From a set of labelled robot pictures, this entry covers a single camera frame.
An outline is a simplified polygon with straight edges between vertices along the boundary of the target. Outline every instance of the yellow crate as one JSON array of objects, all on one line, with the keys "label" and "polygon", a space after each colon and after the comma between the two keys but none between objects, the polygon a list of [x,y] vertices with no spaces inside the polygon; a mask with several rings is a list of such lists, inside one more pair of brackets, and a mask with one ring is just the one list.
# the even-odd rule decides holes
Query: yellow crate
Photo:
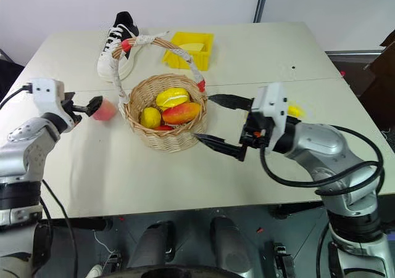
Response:
[{"label": "yellow crate", "polygon": [[[178,31],[171,42],[177,46],[188,43],[203,43],[202,51],[188,51],[188,53],[193,57],[193,61],[199,70],[208,70],[213,40],[214,35],[212,33],[183,33]],[[162,62],[167,62],[171,68],[190,69],[185,60],[170,51],[166,51]]]}]

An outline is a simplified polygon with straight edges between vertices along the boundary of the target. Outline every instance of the wicker basket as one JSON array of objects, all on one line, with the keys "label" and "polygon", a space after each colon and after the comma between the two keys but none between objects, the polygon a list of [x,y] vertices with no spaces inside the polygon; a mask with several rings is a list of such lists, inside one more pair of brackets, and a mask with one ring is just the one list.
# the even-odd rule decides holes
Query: wicker basket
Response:
[{"label": "wicker basket", "polygon": [[[122,51],[127,52],[127,50],[131,49],[136,44],[156,44],[180,55],[191,65],[195,81],[192,81],[185,75],[170,73],[152,76],[140,82],[129,96],[126,96],[117,74],[118,59],[122,55]],[[116,70],[114,74],[114,84],[120,96],[120,110],[123,111],[124,117],[128,120],[133,132],[135,132],[147,146],[169,153],[185,150],[197,143],[198,140],[195,138],[194,133],[204,133],[206,131],[207,96],[204,90],[205,81],[194,65],[192,57],[178,46],[164,39],[160,39],[157,36],[138,36],[137,38],[124,40],[124,42],[115,49],[112,55],[114,60],[116,60],[114,63],[114,69]],[[170,131],[158,131],[145,128],[139,122],[141,112],[146,107],[158,108],[156,105],[157,95],[171,87],[185,88],[189,92],[191,101],[201,105],[199,115],[194,120]]]}]

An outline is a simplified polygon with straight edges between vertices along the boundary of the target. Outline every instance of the yellow object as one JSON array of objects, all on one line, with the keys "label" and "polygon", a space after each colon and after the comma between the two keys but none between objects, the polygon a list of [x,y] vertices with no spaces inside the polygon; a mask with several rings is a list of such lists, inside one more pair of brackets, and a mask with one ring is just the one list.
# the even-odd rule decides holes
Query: yellow object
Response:
[{"label": "yellow object", "polygon": [[187,50],[187,51],[202,51],[204,44],[203,43],[186,43],[179,45],[181,49]]},{"label": "yellow object", "polygon": [[[209,60],[213,41],[214,35],[212,33],[182,33],[180,31],[176,32],[171,40],[171,42],[177,46],[189,44],[196,45],[197,43],[203,44],[200,51],[189,51],[186,49],[193,57],[193,61],[199,70],[209,69]],[[171,68],[190,69],[185,60],[170,51],[166,51],[162,58],[162,62],[167,62]]]},{"label": "yellow object", "polygon": [[184,88],[169,88],[156,97],[158,107],[175,107],[187,101],[189,101],[189,93]]},{"label": "yellow object", "polygon": [[301,118],[301,117],[304,116],[304,111],[298,105],[290,105],[288,107],[288,115],[292,116],[292,117],[295,117],[295,118]]},{"label": "yellow object", "polygon": [[154,107],[146,107],[141,113],[140,124],[146,128],[154,129],[160,126],[162,116],[160,112]]}]

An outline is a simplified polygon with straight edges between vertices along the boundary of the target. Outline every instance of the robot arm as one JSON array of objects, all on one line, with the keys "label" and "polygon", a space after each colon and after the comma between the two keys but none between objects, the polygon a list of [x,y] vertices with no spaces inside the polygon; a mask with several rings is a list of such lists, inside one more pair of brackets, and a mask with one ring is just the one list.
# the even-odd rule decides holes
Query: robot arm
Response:
[{"label": "robot arm", "polygon": [[74,93],[65,93],[63,83],[51,79],[33,79],[32,88],[41,117],[20,125],[0,147],[1,277],[31,277],[49,258],[48,227],[38,224],[46,156],[60,134],[81,121],[74,111],[90,116],[102,101],[95,97],[86,107],[77,107]]},{"label": "robot arm", "polygon": [[[383,173],[383,158],[372,142],[363,137],[375,149],[379,162],[363,162],[351,152],[335,127],[287,117],[287,98],[280,83],[260,88],[255,99],[226,94],[209,99],[249,113],[239,141],[241,146],[227,144],[215,136],[196,134],[201,142],[240,161],[244,160],[247,147],[261,149],[262,166],[271,178],[287,186],[318,187],[316,194],[321,196],[330,220],[333,277],[356,277],[361,273],[363,277],[395,277],[388,241],[377,213],[377,176]],[[265,154],[271,151],[297,161],[313,182],[292,182],[273,174],[265,161]]]}]

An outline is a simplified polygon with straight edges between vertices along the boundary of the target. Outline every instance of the white sneaker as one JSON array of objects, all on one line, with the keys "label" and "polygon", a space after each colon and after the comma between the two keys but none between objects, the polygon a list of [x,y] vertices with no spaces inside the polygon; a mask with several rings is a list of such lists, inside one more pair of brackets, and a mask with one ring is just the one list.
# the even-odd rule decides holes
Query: white sneaker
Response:
[{"label": "white sneaker", "polygon": [[89,271],[85,278],[95,278],[101,276],[103,268],[99,264],[95,264],[93,268]]},{"label": "white sneaker", "polygon": [[[138,34],[138,28],[133,24],[133,19],[129,12],[124,11],[118,13],[114,25],[109,30],[106,45],[98,60],[98,74],[102,79],[112,82],[113,72],[112,66],[110,65],[112,51],[114,51],[118,44],[124,39],[138,36]],[[121,80],[126,78],[133,69],[134,58],[140,48],[141,46],[135,46],[130,49],[129,52],[121,56],[118,66],[118,74]]]}]

